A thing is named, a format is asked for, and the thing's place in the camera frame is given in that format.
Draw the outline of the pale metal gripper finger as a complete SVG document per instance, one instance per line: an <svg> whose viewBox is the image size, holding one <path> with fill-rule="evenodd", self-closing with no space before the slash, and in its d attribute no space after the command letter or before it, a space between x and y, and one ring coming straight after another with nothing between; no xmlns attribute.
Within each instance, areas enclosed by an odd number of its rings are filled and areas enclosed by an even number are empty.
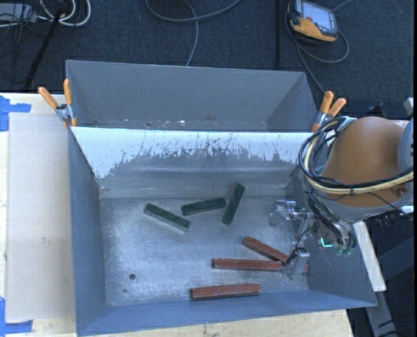
<svg viewBox="0 0 417 337"><path fill-rule="evenodd" d="M269 224L277 226L283 220L300 221L300 226L313 220L314 214L305 207L297 209L298 205L294 200L278 199L274 204L274 210L269 215Z"/></svg>
<svg viewBox="0 0 417 337"><path fill-rule="evenodd" d="M284 276L292 277L294 275L304 275L307 270L307 263L310 253L305 249L295 249L291 252L289 259L282 268Z"/></svg>

